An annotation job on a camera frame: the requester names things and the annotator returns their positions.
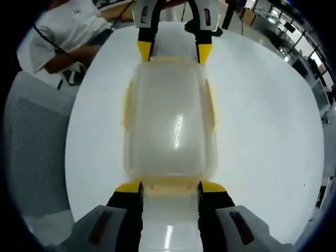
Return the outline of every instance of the window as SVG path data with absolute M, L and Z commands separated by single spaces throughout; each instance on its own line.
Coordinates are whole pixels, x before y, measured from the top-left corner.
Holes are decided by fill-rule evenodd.
M 256 2 L 256 0 L 247 0 L 246 3 L 245 3 L 245 7 L 249 8 L 249 9 L 252 9 L 255 2 Z

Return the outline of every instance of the translucent plastic container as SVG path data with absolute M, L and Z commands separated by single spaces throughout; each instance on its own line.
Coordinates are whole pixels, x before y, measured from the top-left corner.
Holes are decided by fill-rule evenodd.
M 217 167 L 216 124 L 204 67 L 152 58 L 125 100 L 124 168 L 133 179 L 208 179 Z

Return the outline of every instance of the chair backrest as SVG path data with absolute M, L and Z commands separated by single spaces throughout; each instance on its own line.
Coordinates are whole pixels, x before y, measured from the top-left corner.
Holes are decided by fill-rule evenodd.
M 65 211 L 72 219 L 64 156 L 74 100 L 25 72 L 18 73 L 8 94 L 4 115 L 8 181 L 25 219 L 48 222 L 46 216 L 60 217 Z

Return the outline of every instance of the person's arm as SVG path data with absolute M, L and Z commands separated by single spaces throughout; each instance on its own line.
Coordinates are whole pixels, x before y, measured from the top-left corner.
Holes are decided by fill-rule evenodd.
M 44 65 L 49 74 L 55 74 L 67 69 L 75 62 L 81 62 L 88 67 L 99 50 L 99 46 L 81 46 L 66 54 L 57 54 Z
M 105 18 L 107 21 L 114 20 L 120 16 L 120 13 L 122 13 L 128 5 L 129 5 L 129 2 L 115 6 L 115 7 L 112 6 L 108 9 L 102 10 L 99 16 Z M 127 10 L 121 15 L 122 21 L 133 21 L 133 14 L 132 14 L 133 5 L 134 3 L 131 4 L 127 8 Z

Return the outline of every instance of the white round table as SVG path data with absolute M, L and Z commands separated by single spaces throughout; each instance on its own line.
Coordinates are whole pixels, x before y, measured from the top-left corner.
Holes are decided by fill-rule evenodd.
M 128 181 L 122 102 L 141 62 L 138 30 L 115 31 L 79 89 L 66 142 L 66 183 L 75 221 L 106 205 Z M 282 243 L 295 243 L 316 203 L 323 171 L 319 110 L 305 80 L 276 54 L 240 35 L 213 38 L 206 63 L 217 105 L 218 171 L 226 187 Z M 195 58 L 182 23 L 160 23 L 156 55 Z

